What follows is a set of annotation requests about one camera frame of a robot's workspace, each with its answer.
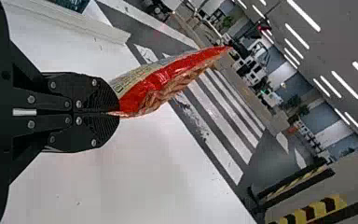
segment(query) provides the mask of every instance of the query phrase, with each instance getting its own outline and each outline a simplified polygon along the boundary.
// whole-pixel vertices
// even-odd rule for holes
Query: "bolt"
[[[81,101],[76,101],[76,107],[81,108]]]
[[[34,103],[34,96],[33,95],[28,96],[27,101],[28,101],[28,104],[30,104],[30,105],[33,104]]]
[[[77,117],[76,124],[81,125],[82,122],[83,122],[83,120],[81,119],[81,117]]]
[[[96,146],[97,146],[97,140],[92,139],[92,140],[91,140],[91,145],[92,145],[93,147],[96,147]]]
[[[29,128],[29,129],[33,129],[33,128],[34,128],[34,121],[33,121],[33,120],[28,121],[28,128]]]
[[[54,90],[57,88],[57,84],[55,82],[51,82],[50,87]]]

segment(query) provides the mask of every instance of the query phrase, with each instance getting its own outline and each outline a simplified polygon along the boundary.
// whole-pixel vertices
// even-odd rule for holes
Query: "wall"
[[[280,95],[285,102],[295,95],[301,97],[313,89],[309,82],[298,72],[284,83],[286,84],[286,88],[280,87],[275,92]]]
[[[347,150],[349,147],[358,148],[358,135],[356,133],[352,133],[335,144],[327,147],[326,149],[336,158],[341,156],[342,151]]]
[[[212,14],[220,7],[224,0],[208,0],[206,4],[201,8],[207,15],[212,16]]]
[[[219,9],[227,16],[236,5],[231,0],[225,0],[220,4]]]
[[[336,173],[335,175],[271,207],[266,213],[266,223],[286,216],[298,208],[320,201],[325,196],[332,194],[340,194],[348,205],[357,203],[358,152],[352,153],[348,157],[332,164],[330,167]],[[358,224],[358,222],[356,222],[358,217],[353,218],[353,220],[353,222],[346,220],[343,223]]]
[[[328,103],[322,103],[313,108],[310,113],[301,118],[313,133],[318,133],[340,120],[340,117]]]

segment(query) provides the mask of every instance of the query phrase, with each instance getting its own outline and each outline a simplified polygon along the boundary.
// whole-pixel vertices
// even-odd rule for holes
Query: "yellow and black stripe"
[[[278,195],[280,195],[283,192],[286,192],[289,189],[292,189],[293,187],[295,187],[296,185],[298,185],[299,183],[305,182],[311,178],[313,178],[314,176],[322,173],[323,171],[325,171],[327,169],[326,165],[323,165],[321,167],[318,167],[316,169],[311,170],[310,172],[307,172],[306,174],[300,176],[299,178],[293,180],[292,182],[290,182],[289,184],[280,187],[278,190],[271,192],[269,195],[267,195],[267,201],[277,197]]]
[[[281,217],[278,221],[269,224],[310,224],[321,217],[328,216],[343,209],[347,204],[337,194],[326,197],[319,202],[311,203],[307,207],[296,210],[294,213]]]

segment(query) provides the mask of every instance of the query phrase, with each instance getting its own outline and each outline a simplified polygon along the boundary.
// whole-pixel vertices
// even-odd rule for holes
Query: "chip bag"
[[[142,65],[111,80],[109,85],[120,109],[108,114],[131,118],[157,110],[229,50],[230,47],[214,47],[187,52]]]

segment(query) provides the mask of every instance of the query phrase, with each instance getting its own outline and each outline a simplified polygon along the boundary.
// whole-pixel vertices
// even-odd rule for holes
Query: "equipment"
[[[117,109],[117,97],[101,78],[40,73],[10,41],[0,3],[0,220],[10,183],[40,152],[103,146],[119,124],[105,112]]]

